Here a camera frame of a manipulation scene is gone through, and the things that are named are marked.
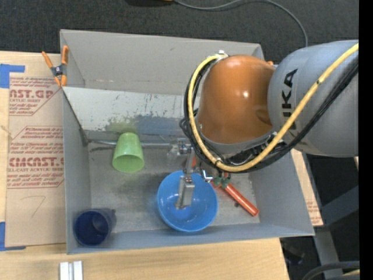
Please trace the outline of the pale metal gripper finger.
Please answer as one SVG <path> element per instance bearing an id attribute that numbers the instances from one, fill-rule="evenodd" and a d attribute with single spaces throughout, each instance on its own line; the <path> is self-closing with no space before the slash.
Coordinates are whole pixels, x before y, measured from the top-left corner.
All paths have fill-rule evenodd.
<path id="1" fill-rule="evenodd" d="M 180 177 L 178 184 L 178 198 L 174 204 L 176 209 L 184 209 L 191 206 L 195 184 L 191 175 Z"/>
<path id="2" fill-rule="evenodd" d="M 179 156 L 187 155 L 191 152 L 191 144 L 186 138 L 173 140 L 168 148 L 167 159 L 175 160 Z"/>

